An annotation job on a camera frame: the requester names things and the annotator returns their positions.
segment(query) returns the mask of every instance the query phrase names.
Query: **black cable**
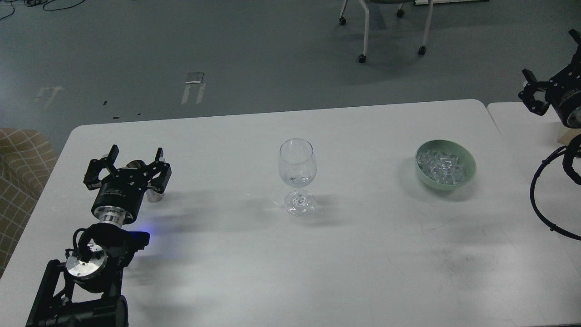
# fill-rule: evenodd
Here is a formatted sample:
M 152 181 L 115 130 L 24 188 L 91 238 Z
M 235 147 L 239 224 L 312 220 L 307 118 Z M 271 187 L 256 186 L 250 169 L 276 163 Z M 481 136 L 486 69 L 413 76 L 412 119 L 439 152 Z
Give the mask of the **black cable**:
M 12 7 L 12 12 L 11 12 L 11 13 L 9 13 L 8 15 L 6 15 L 6 16 L 4 16 L 4 17 L 0 18 L 0 20 L 2 20 L 2 19 L 4 19 L 4 18 L 8 18 L 8 17 L 10 17 L 10 16 L 14 15 L 14 12 L 16 11 L 16 9 L 14 9 L 14 4 L 12 3 L 12 2 L 14 2 L 14 1 L 15 1 L 15 0 L 12 0 L 12 1 L 4 1 L 4 2 L 9 2 L 9 3 L 10 3 L 10 6 Z
M 537 169 L 537 172 L 533 176 L 533 180 L 530 183 L 530 193 L 529 193 L 530 204 L 533 206 L 533 210 L 535 211 L 535 213 L 537 214 L 539 219 L 542 222 L 544 222 L 545 225 L 547 225 L 551 229 L 551 231 L 555 231 L 555 232 L 557 232 L 561 235 L 564 235 L 566 237 L 570 237 L 574 240 L 581 241 L 581 236 L 579 236 L 577 234 L 573 234 L 573 233 L 571 233 L 563 228 L 560 228 L 559 226 L 557 226 L 556 224 L 554 224 L 550 220 L 548 220 L 545 216 L 543 216 L 543 214 L 540 212 L 539 208 L 537 207 L 537 204 L 535 201 L 535 186 L 537 185 L 537 179 L 539 178 L 539 176 L 543 172 L 543 169 L 545 169 L 546 166 L 548 166 L 553 160 L 555 160 L 558 157 L 560 157 L 561 155 L 565 154 L 566 148 L 567 148 L 566 146 L 563 146 L 563 147 L 556 149 L 551 155 L 549 155 L 547 157 L 547 159 L 543 160 L 543 163 L 541 163 L 541 165 Z
M 46 12 L 56 12 L 56 11 L 59 11 L 59 10 L 65 10 L 65 9 L 70 9 L 70 8 L 76 7 L 76 6 L 80 5 L 81 3 L 85 2 L 85 0 L 81 0 L 81 2 L 77 3 L 76 5 L 72 5 L 72 6 L 64 7 L 64 8 L 57 8 L 57 9 L 50 9 L 50 10 L 47 10 L 45 8 L 49 3 L 55 2 L 55 1 L 56 0 L 49 0 L 49 1 L 47 1 L 45 4 L 42 5 L 42 10 L 44 10 Z
M 73 248 L 74 248 L 74 251 L 77 251 L 78 250 L 77 235 L 80 232 L 84 232 L 85 230 L 86 230 L 86 228 L 79 228 L 79 229 L 75 230 L 75 232 L 73 234 Z

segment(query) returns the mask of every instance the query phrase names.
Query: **silver metal cylinder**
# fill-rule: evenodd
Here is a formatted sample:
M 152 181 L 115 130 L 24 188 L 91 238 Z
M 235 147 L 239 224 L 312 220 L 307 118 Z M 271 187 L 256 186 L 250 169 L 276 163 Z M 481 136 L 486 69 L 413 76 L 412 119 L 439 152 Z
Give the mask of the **silver metal cylinder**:
M 91 250 L 91 257 L 88 261 L 81 261 L 73 255 L 67 259 L 67 271 L 77 279 L 91 279 L 98 276 L 107 265 L 107 255 L 102 247 L 90 243 L 88 247 Z
M 155 192 L 153 190 L 147 190 L 147 191 L 145 191 L 145 195 L 147 196 L 147 200 L 150 203 L 159 202 L 163 198 L 163 193 L 160 194 L 160 193 L 157 193 L 157 192 Z
M 121 228 L 126 217 L 131 215 L 119 207 L 104 205 L 95 210 L 95 216 L 100 223 L 110 223 Z

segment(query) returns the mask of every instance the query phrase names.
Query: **glass base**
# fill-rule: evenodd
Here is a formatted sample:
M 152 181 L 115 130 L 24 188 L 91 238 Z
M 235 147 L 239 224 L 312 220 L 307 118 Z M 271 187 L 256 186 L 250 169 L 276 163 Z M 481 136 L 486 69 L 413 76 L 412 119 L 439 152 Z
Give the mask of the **glass base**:
M 314 209 L 315 199 L 305 190 L 294 190 L 285 198 L 286 211 L 295 216 L 308 215 Z

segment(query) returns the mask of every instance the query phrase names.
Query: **table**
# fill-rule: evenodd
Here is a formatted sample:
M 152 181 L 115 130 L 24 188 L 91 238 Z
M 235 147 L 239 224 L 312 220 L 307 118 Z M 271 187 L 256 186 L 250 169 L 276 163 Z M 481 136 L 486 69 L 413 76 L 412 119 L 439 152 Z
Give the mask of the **table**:
M 557 136 L 562 126 L 552 109 L 544 116 L 530 113 L 521 102 L 497 102 L 488 105 L 505 143 L 511 150 L 521 172 L 530 182 L 544 160 L 562 144 Z M 580 187 L 565 174 L 561 166 L 562 158 L 545 168 L 536 187 L 537 205 L 543 214 L 558 226 L 570 232 L 581 234 L 579 221 Z M 574 162 L 580 172 L 579 162 Z M 559 235 L 567 254 L 581 273 L 581 242 Z
M 281 205 L 277 152 L 292 137 L 317 156 L 320 209 L 305 218 Z M 415 150 L 437 138 L 474 154 L 471 184 L 419 181 Z M 173 171 L 124 226 L 152 234 L 125 269 L 131 326 L 581 321 L 581 279 L 534 218 L 528 181 L 482 103 L 458 100 L 78 127 L 0 279 L 6 326 L 24 325 L 46 262 L 96 222 L 81 181 L 112 144 L 118 165 L 163 147 Z

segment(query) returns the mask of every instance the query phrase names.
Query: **wine glass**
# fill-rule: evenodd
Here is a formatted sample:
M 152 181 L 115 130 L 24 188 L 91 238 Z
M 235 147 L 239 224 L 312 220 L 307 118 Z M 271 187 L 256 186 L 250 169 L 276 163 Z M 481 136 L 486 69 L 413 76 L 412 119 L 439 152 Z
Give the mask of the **wine glass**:
M 293 215 L 307 215 L 314 209 L 315 199 L 302 190 L 317 174 L 313 146 L 302 138 L 292 138 L 281 145 L 278 157 L 278 173 L 291 187 L 297 188 L 285 198 L 286 210 Z

